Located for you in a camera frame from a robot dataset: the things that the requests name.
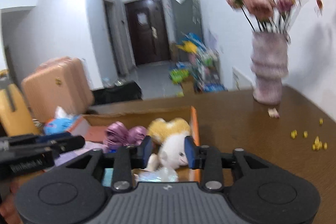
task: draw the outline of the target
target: shiny purple balloon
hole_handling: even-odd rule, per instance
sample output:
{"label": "shiny purple balloon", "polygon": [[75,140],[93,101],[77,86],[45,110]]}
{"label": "shiny purple balloon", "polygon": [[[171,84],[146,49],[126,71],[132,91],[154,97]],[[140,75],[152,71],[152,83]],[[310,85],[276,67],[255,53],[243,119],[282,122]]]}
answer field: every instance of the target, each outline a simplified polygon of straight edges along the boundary
{"label": "shiny purple balloon", "polygon": [[115,122],[106,129],[104,144],[109,150],[121,146],[139,145],[147,135],[147,129],[142,126],[131,128],[129,131],[122,122]]}

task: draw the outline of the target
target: vase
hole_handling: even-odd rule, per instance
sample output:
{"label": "vase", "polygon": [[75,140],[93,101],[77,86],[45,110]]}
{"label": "vase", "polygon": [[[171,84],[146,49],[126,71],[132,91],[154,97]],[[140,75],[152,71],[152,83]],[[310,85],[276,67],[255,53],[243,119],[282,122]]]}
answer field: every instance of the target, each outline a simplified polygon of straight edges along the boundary
{"label": "vase", "polygon": [[288,74],[287,40],[283,34],[253,33],[251,70],[256,75],[253,97],[266,105],[280,103],[282,78]]}

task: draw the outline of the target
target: circular cover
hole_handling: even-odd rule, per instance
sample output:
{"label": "circular cover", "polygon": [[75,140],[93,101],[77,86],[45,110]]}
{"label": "circular cover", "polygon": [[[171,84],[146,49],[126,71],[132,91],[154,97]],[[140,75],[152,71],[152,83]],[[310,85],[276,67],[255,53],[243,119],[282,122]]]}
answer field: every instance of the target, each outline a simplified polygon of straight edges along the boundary
{"label": "circular cover", "polygon": [[228,197],[239,216],[260,224],[306,223],[320,204],[320,195],[310,182],[270,168],[251,170],[233,184]]}
{"label": "circular cover", "polygon": [[25,183],[16,208],[34,224],[75,224],[95,214],[105,203],[104,187],[84,170],[49,171]]}

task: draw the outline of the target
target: door handle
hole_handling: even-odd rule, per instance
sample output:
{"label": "door handle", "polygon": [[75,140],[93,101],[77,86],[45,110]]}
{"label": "door handle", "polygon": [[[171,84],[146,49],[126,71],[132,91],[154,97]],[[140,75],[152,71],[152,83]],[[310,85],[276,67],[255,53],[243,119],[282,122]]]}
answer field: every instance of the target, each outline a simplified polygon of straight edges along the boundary
{"label": "door handle", "polygon": [[158,33],[156,32],[156,29],[154,27],[152,27],[152,35],[155,39],[158,38]]}

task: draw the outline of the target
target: gray ridged panel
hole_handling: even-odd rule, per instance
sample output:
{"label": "gray ridged panel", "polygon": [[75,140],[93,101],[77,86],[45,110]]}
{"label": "gray ridged panel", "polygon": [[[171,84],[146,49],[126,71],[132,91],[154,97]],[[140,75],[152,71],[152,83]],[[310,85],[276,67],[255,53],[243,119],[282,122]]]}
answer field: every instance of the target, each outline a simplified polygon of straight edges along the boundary
{"label": "gray ridged panel", "polygon": [[248,224],[219,194],[200,191],[197,183],[139,183],[116,194],[87,224]]}

